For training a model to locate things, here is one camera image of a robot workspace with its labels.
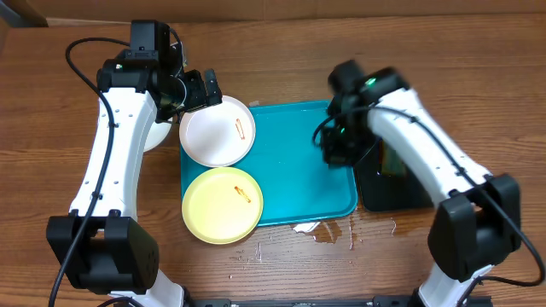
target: white plate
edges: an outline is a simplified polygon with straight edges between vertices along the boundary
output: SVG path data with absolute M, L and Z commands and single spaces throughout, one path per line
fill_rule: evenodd
M 242 102 L 224 96 L 222 103 L 193 113 L 180 122 L 180 143 L 195 162 L 208 167 L 233 165 L 253 146 L 254 117 Z

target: teal tray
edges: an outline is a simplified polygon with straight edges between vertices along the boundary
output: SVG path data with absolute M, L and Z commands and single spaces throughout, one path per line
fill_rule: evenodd
M 327 118 L 328 101 L 250 107 L 256 139 L 250 152 L 232 165 L 258 182 L 264 212 L 258 226 L 304 223 L 344 217 L 358 203 L 351 167 L 328 168 L 311 144 L 318 124 Z M 208 167 L 194 162 L 180 147 L 182 196 Z

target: green led light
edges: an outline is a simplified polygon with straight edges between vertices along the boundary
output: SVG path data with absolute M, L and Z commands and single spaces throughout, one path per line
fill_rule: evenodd
M 368 81 L 366 81 L 366 85 L 372 86 L 375 83 L 375 81 L 377 81 L 376 78 L 370 78 L 368 79 Z

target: small orange item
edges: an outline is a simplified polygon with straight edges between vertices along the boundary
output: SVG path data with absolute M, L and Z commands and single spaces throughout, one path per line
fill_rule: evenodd
M 250 198 L 248 197 L 247 194 L 245 194 L 245 192 L 242 190 L 242 188 L 239 188 L 239 187 L 236 187 L 235 186 L 235 191 L 237 191 L 237 193 L 239 193 L 240 196 L 244 197 L 245 200 L 247 200 L 247 202 L 250 204 Z
M 239 119 L 237 119 L 235 121 L 235 127 L 237 128 L 237 132 L 239 132 L 239 137 L 244 140 L 245 139 L 245 131 L 242 130 L 242 125 L 241 125 L 241 121 Z

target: wooden table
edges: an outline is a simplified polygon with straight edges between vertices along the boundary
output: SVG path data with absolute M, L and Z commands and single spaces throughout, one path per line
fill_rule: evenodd
M 226 95 L 267 105 L 331 97 L 327 76 L 356 58 L 368 72 L 395 66 L 462 148 L 522 190 L 523 229 L 546 256 L 546 16 L 495 15 L 175 25 L 189 68 L 213 67 Z M 128 26 L 12 29 L 0 61 L 0 302 L 44 306 L 59 264 L 45 240 L 81 184 L 96 128 L 97 98 L 70 70 L 73 40 L 127 40 Z M 88 43 L 73 59 L 93 77 L 120 47 Z M 242 242 L 197 240 L 180 212 L 175 129 L 144 155 L 139 223 L 158 241 L 161 269 L 195 298 L 369 298 L 410 294 L 432 265 L 433 211 L 375 214 L 362 206 L 329 223 L 335 243 L 289 226 L 256 229 Z M 392 233 L 393 224 L 397 227 Z M 354 243 L 350 250 L 351 238 Z M 256 248 L 261 245 L 261 258 Z M 511 255 L 494 274 L 530 280 L 530 254 Z M 546 304 L 544 287 L 488 282 L 475 294 L 499 306 Z M 59 306 L 105 300 L 64 280 Z

